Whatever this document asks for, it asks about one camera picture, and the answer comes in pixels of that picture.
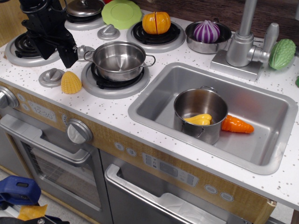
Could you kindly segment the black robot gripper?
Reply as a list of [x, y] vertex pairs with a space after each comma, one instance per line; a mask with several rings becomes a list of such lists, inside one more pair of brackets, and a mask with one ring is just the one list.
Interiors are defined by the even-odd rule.
[[37, 53], [45, 60], [56, 51], [66, 68], [77, 60], [77, 46], [65, 28], [65, 7], [59, 0], [21, 0], [21, 11], [28, 17], [22, 22]]

